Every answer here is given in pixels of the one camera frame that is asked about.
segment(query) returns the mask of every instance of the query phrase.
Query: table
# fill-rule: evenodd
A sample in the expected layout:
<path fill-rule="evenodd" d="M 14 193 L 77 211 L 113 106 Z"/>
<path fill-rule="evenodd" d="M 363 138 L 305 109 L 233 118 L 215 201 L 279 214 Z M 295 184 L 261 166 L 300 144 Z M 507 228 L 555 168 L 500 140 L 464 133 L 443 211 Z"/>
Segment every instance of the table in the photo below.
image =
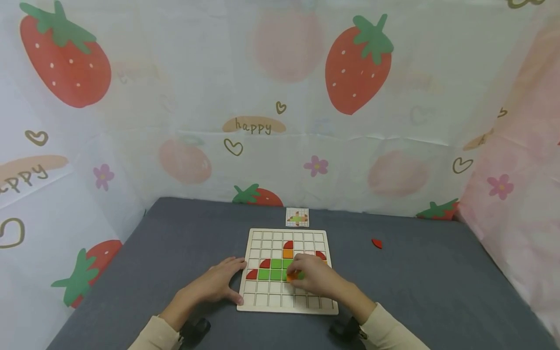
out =
<path fill-rule="evenodd" d="M 211 265 L 244 256 L 249 229 L 285 227 L 285 208 L 161 198 L 48 350 L 123 350 L 175 292 Z M 432 350 L 557 349 L 527 304 L 459 222 L 310 210 L 333 267 Z M 371 243 L 383 241 L 379 250 Z M 232 288 L 239 290 L 236 275 Z M 328 336 L 337 316 L 198 311 L 212 329 L 196 349 L 363 349 Z M 347 311 L 341 307 L 338 317 Z"/>

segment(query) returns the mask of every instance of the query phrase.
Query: pink flower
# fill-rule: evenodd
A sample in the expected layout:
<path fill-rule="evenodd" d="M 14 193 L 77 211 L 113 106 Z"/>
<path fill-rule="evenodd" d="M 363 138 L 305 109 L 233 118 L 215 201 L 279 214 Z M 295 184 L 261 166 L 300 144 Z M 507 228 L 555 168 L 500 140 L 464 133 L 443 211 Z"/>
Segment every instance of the pink flower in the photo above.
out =
<path fill-rule="evenodd" d="M 315 175 L 317 175 L 317 172 L 320 172 L 321 174 L 326 174 L 327 166 L 329 166 L 329 162 L 327 162 L 325 159 L 319 160 L 319 157 L 317 156 L 311 156 L 311 162 L 304 164 L 305 169 L 311 169 L 312 178 L 314 178 Z"/>
<path fill-rule="evenodd" d="M 490 196 L 497 194 L 501 200 L 505 200 L 507 198 L 507 195 L 514 190 L 514 185 L 511 182 L 508 182 L 509 180 L 510 176 L 507 174 L 503 174 L 499 179 L 486 179 L 486 181 L 488 181 L 488 183 L 493 186 L 493 188 L 490 190 L 490 193 L 488 194 Z"/>
<path fill-rule="evenodd" d="M 94 167 L 94 175 L 97 178 L 97 181 L 95 181 L 95 187 L 99 189 L 101 188 L 101 186 L 103 186 L 103 188 L 108 191 L 108 182 L 115 177 L 115 173 L 111 172 L 111 170 L 109 169 L 109 165 L 102 164 L 99 169 Z"/>

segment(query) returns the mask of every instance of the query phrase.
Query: strawberry print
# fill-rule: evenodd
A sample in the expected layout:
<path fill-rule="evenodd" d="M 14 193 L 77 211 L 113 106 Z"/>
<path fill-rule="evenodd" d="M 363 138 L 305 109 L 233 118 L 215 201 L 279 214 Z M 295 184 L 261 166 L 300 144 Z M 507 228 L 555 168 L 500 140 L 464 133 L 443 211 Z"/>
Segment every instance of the strawberry print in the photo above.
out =
<path fill-rule="evenodd" d="M 284 206 L 277 195 L 264 188 L 259 188 L 259 184 L 250 185 L 249 188 L 244 191 L 238 186 L 234 186 L 234 188 L 237 191 L 237 195 L 234 197 L 233 203 L 256 204 L 258 206 L 270 207 Z"/>
<path fill-rule="evenodd" d="M 457 211 L 458 206 L 458 198 L 455 198 L 454 200 L 440 206 L 438 206 L 436 202 L 430 202 L 430 208 L 419 212 L 418 214 L 416 214 L 416 217 L 420 219 L 451 220 L 453 219 L 453 215 Z"/>
<path fill-rule="evenodd" d="M 27 16 L 20 34 L 27 56 L 49 90 L 65 104 L 83 108 L 105 96 L 111 66 L 93 34 L 66 18 L 60 1 L 54 13 L 21 3 Z"/>
<path fill-rule="evenodd" d="M 119 240 L 109 240 L 97 244 L 88 251 L 85 248 L 81 249 L 72 275 L 55 281 L 50 286 L 65 288 L 64 303 L 66 306 L 77 308 L 122 246 Z"/>
<path fill-rule="evenodd" d="M 352 115 L 381 89 L 391 70 L 393 44 L 383 33 L 387 15 L 377 25 L 355 16 L 354 27 L 334 41 L 326 58 L 326 90 L 333 106 Z"/>

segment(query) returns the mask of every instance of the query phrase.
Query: wooden puzzle board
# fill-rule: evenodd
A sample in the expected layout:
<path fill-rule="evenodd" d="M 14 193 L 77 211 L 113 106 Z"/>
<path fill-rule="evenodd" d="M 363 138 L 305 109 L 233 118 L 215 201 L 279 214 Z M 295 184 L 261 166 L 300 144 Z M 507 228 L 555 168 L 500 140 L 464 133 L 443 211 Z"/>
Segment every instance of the wooden puzzle board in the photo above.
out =
<path fill-rule="evenodd" d="M 252 228 L 239 293 L 239 311 L 338 315 L 337 302 L 292 287 L 286 269 L 296 254 L 319 256 L 332 267 L 325 231 Z"/>

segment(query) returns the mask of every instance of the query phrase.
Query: sleeve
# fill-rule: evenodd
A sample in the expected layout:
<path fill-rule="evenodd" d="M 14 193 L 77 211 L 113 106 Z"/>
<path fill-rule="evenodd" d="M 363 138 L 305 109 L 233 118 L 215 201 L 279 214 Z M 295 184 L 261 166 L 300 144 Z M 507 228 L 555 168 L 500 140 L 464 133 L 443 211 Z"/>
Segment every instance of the sleeve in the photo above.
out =
<path fill-rule="evenodd" d="M 128 350 L 175 350 L 179 346 L 179 333 L 166 321 L 152 316 Z"/>
<path fill-rule="evenodd" d="M 366 349 L 430 350 L 379 303 L 376 304 L 370 318 L 361 326 Z"/>

